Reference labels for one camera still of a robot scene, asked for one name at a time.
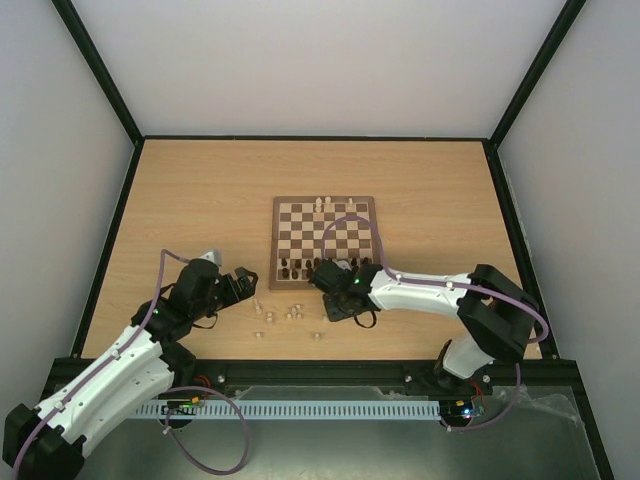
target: wooden tabletop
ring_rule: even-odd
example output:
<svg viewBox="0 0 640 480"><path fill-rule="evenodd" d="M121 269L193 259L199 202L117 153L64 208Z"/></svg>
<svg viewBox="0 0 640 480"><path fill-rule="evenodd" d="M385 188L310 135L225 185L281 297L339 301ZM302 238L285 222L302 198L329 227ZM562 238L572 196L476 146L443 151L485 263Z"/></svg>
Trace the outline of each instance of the wooden tabletop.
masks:
<svg viewBox="0 0 640 480"><path fill-rule="evenodd" d="M351 320L324 323L320 292L269 291L273 198L325 192L375 198L393 268L452 274L488 263L518 278L479 142L150 140L83 357L101 354L151 298L162 248L186 257L218 248L222 273L239 266L258 273L263 313L249 300L221 311L213 330L192 330L181 343L198 358L436 358L464 332L459 320L397 310L380 313L378 325L365 330ZM165 284L181 267L169 260ZM288 321L295 304L304 318ZM534 346L527 357L539 358Z"/></svg>

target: gray wall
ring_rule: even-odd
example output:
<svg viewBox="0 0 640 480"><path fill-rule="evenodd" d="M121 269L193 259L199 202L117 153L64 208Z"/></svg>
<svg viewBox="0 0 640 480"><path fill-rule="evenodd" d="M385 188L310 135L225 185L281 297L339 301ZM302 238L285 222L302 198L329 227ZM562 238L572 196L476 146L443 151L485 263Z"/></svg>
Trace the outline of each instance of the gray wall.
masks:
<svg viewBox="0 0 640 480"><path fill-rule="evenodd" d="M132 146L51 2L2 2L0 45L1 430L69 353Z"/></svg>
<svg viewBox="0 0 640 480"><path fill-rule="evenodd" d="M145 134L491 134L564 0L76 0Z"/></svg>
<svg viewBox="0 0 640 480"><path fill-rule="evenodd" d="M638 478L640 2L587 2L500 149L563 356Z"/></svg>

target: purple cable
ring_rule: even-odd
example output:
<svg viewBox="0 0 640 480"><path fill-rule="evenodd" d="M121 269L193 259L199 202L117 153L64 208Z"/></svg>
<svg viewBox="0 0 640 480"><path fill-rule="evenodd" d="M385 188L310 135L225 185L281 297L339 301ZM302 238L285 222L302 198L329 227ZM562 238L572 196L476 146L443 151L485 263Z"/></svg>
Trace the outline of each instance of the purple cable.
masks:
<svg viewBox="0 0 640 480"><path fill-rule="evenodd" d="M376 238L376 242L378 242L378 247L380 250L380 264L382 265L382 268L384 269L385 273L389 275L391 278L398 278L396 276L398 272L392 271L387 264L387 260L384 255L384 248L382 246L382 239L380 238L380 232L378 232L378 229L375 227L375 225L372 225L371 222L369 222L369 220L359 215L347 215L347 216L338 218L336 221L330 223L329 226L324 229L324 233L322 235L322 244L321 244L322 258L326 258L325 243L327 241L327 235L329 234L329 230L331 230L340 222L355 221L355 220L360 222L365 222L369 226L369 228L371 229L371 232ZM517 307L523 312L528 313L540 324L540 326L542 327L542 333L535 338L530 338L527 341L527 343L541 342L545 338L547 338L547 336L549 335L549 324L545 321L542 315L536 312L529 305L522 303L516 300L515 298L511 298L508 295L505 295L503 293L496 292L495 290L491 290L489 288L485 288L480 285L471 285L468 283L447 282L447 281L441 281L441 280L423 280L423 279L417 279L417 278L404 278L402 276L398 278L398 282L411 284L411 285L428 285L432 287L447 287L450 285L452 288L463 288L465 290L472 290L474 292L478 292L483 295L489 295L490 297L497 298L498 300L502 300L503 302L510 303L514 307Z"/></svg>
<svg viewBox="0 0 640 480"><path fill-rule="evenodd" d="M129 348L129 346L135 341L135 339L140 336L140 334L144 330L144 327L146 327L147 323L149 323L149 320L151 319L151 315L153 315L153 311L155 310L156 304L158 303L158 298L160 298L160 289L162 288L162 277L164 276L165 255L169 255L170 257L175 258L180 262L189 263L188 259L181 257L179 255L176 255L175 253L171 253L169 250L162 249L162 251L160 252L160 268L158 271L158 280L156 282L156 289L155 289L155 292L153 293L153 298L151 299L151 304L149 305L149 310L147 310L147 314L144 316L142 323L140 324L138 329L133 333L133 335L131 335L131 338L129 338L129 340L127 340L120 348L118 348L119 355L122 355L122 353L127 348ZM110 356L109 358L105 359L100 365L95 367L91 372L89 372L89 374L87 374L86 377L80 380L78 384L75 387L73 387L71 391L67 393L67 395L64 396L64 398L61 400L62 405L66 405L67 403L69 403L73 399L73 396L76 393L78 393L82 387L84 387L87 383L89 383L98 373L104 370L104 368L115 359L116 357ZM36 425L36 427L33 429L31 434L27 437L25 442L22 444L22 448L20 448L20 451L18 452L18 455L16 456L16 460L13 464L13 471L11 473L12 480L18 480L18 472L20 471L20 465L24 460L24 456L27 453L27 450L29 449L29 447L31 446L35 438L38 436L40 431L44 428L44 426L47 423L49 423L49 421L53 417L55 417L56 414L58 413L60 413L60 410L58 410L57 408L54 408L47 415L45 415L45 417L40 421L40 423L38 423L38 425Z"/></svg>
<svg viewBox="0 0 640 480"><path fill-rule="evenodd" d="M447 422L444 420L444 418L440 420L440 423L442 423L442 425L447 427L447 431L467 432L470 430L480 430L481 428L488 427L490 425L497 423L499 420L502 420L502 418L504 418L505 415L509 413L513 408L513 406L516 404L516 401L518 400L518 395L520 394L520 383L522 381L522 377L520 375L520 364L516 363L515 366L516 366L516 389L513 392L513 397L511 397L511 401L509 402L509 404L498 415L496 415L491 420L481 423L480 425L469 425L466 427L451 427L447 425Z"/></svg>
<svg viewBox="0 0 640 480"><path fill-rule="evenodd" d="M232 475L234 473L239 472L240 470L242 470L242 468L245 466L245 463L247 462L247 458L249 456L249 447L251 445L251 431L249 430L249 423L247 422L247 419L244 418L244 415L242 415L240 408L235 403L233 403L231 399L225 397L220 392L216 392L215 390L212 390L211 388L199 387L199 386L175 387L175 388L170 388L165 393L184 392L184 391L192 391L192 390L199 390L201 392L206 392L211 395L215 395L216 397L221 398L222 400L227 402L229 406L233 408L233 410L236 412L236 414L238 415L238 418L240 419L240 422L242 423L242 429L244 430L244 452L242 453L242 458L240 458L240 461L235 467L229 470L216 470L214 468L207 467L203 463L200 463L187 451L184 445L180 443L180 440L178 440L178 437L175 436L175 434L173 433L173 430L169 426L169 419L171 418L171 415L173 415L173 413L176 411L176 409L169 410L166 418L164 419L164 426L166 427L165 433L169 434L171 439L182 451L182 454L185 457L187 457L187 460L189 460L193 465L198 467L200 470L207 472L211 475Z"/></svg>

